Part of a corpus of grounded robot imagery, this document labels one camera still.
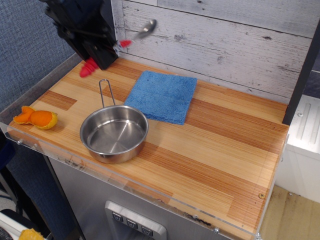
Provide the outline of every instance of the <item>blue towel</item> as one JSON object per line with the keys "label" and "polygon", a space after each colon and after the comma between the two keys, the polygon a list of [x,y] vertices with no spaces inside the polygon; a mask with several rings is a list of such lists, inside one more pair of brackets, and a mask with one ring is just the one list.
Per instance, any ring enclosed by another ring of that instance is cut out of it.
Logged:
{"label": "blue towel", "polygon": [[183,125],[197,79],[144,71],[124,105],[139,109],[152,120]]}

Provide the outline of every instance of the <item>control panel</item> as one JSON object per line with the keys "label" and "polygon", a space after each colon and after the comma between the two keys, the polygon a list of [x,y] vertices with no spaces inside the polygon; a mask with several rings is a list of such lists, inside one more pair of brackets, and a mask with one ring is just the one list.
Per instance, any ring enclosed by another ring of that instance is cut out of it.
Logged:
{"label": "control panel", "polygon": [[105,213],[108,221],[117,221],[133,230],[139,231],[154,240],[167,240],[167,230],[161,224],[152,221],[112,201],[105,202]]}

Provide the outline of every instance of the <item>wooden countertop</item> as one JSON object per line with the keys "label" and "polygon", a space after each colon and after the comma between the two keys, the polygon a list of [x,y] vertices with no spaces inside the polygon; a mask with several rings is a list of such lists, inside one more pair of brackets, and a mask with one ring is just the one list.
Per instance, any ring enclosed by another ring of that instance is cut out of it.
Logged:
{"label": "wooden countertop", "polygon": [[[184,125],[149,120],[139,155],[105,164],[91,157],[79,136],[85,118],[102,107],[99,80],[110,80],[120,105],[143,71],[170,72],[119,58],[107,70],[80,78],[83,64],[32,104],[58,114],[54,128],[12,122],[9,133],[81,171],[158,199],[187,218],[197,215],[193,220],[199,224],[251,239],[248,233],[257,233],[286,140],[287,105],[198,80]],[[112,105],[107,84],[103,94],[106,106]]]}

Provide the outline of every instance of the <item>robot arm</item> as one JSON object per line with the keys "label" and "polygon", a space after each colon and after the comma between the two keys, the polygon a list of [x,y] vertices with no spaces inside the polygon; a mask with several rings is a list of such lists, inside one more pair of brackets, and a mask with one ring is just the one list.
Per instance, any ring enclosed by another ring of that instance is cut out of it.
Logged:
{"label": "robot arm", "polygon": [[110,0],[40,1],[47,4],[45,13],[53,19],[59,37],[83,60],[91,57],[104,70],[118,58]]}

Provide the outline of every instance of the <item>wire handle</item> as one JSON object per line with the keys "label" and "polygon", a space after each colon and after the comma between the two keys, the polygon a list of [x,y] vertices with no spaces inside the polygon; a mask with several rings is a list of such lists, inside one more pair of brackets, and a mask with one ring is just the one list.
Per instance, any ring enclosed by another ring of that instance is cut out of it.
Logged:
{"label": "wire handle", "polygon": [[100,94],[101,94],[102,106],[105,108],[104,95],[103,95],[103,93],[102,93],[102,88],[101,88],[101,82],[103,82],[103,81],[107,81],[107,82],[108,82],[109,89],[110,89],[110,93],[111,93],[111,97],[112,97],[112,100],[113,100],[113,104],[116,105],[115,98],[114,98],[114,94],[112,93],[112,89],[111,89],[111,85],[110,85],[109,80],[108,80],[108,79],[101,79],[101,80],[99,81],[99,87],[100,87]]}

